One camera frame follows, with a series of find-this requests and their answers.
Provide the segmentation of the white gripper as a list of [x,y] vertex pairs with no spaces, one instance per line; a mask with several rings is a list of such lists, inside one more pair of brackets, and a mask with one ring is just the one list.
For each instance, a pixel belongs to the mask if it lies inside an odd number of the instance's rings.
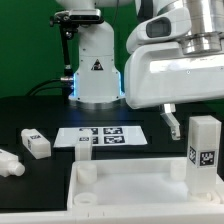
[[124,78],[127,104],[134,109],[163,104],[160,115],[179,140],[174,104],[224,97],[224,52],[184,55],[177,42],[145,45],[126,62]]

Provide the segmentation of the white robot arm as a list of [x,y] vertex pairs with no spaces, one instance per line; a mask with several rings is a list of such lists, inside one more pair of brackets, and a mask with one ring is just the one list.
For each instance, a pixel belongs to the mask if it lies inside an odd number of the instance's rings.
[[[69,99],[108,108],[125,99],[133,109],[159,106],[173,139],[180,103],[224,98],[224,0],[56,0]],[[114,30],[102,7],[133,2],[139,24],[129,35],[123,73],[114,65]]]

